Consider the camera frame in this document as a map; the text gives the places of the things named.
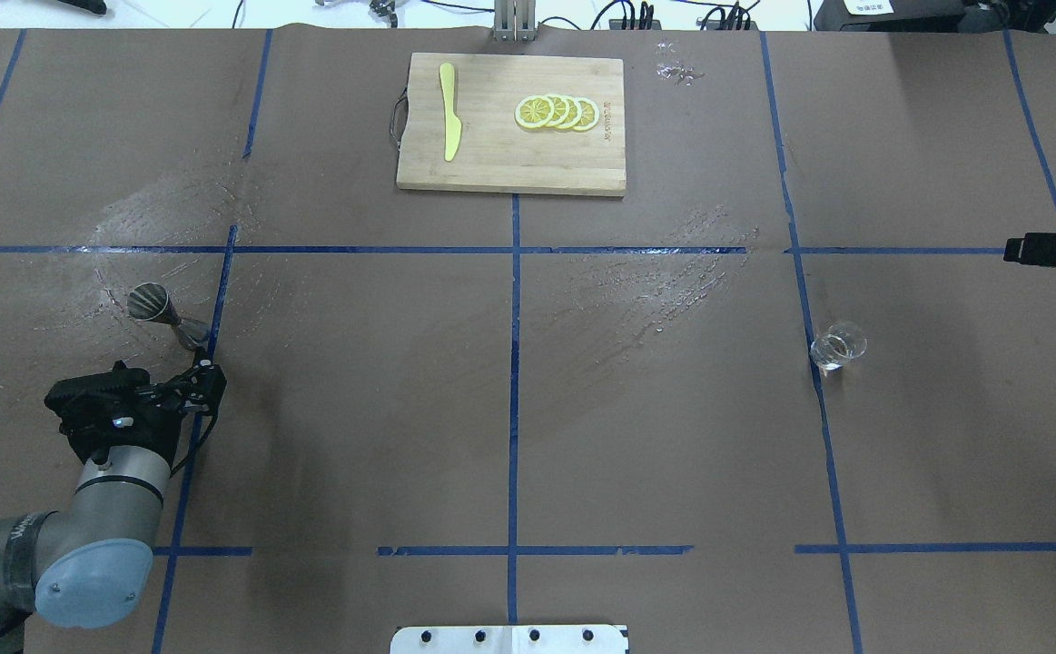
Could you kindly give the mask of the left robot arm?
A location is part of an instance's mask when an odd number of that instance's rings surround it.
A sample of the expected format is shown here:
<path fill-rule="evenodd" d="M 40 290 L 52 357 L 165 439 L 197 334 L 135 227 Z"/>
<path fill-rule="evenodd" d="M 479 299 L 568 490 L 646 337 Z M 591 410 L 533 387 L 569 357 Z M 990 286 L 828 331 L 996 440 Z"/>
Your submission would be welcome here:
<path fill-rule="evenodd" d="M 100 629 L 137 608 L 155 558 L 165 492 L 187 415 L 219 417 L 226 389 L 203 348 L 168 381 L 116 362 L 52 385 L 44 404 L 83 470 L 67 510 L 0 519 L 0 653 L 25 649 L 25 622 Z"/>

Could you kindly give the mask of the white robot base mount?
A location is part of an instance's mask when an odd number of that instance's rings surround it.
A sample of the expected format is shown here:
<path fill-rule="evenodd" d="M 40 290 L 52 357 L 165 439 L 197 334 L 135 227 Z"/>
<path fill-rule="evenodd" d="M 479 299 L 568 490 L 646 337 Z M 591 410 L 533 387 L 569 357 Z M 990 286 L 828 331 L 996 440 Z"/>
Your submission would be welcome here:
<path fill-rule="evenodd" d="M 611 624 L 411 625 L 390 653 L 628 653 L 627 628 Z"/>

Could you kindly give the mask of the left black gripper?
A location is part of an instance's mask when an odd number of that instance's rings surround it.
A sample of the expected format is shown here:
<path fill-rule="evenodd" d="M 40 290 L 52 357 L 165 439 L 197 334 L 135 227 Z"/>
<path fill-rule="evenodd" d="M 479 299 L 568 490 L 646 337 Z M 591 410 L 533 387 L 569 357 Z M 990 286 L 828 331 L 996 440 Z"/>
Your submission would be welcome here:
<path fill-rule="evenodd" d="M 120 362 L 108 372 L 55 382 L 44 406 L 59 418 L 60 433 L 81 464 L 103 463 L 110 448 L 134 446 L 172 465 L 183 415 L 216 415 L 225 389 L 226 377 L 211 360 L 158 384 L 146 369 Z"/>

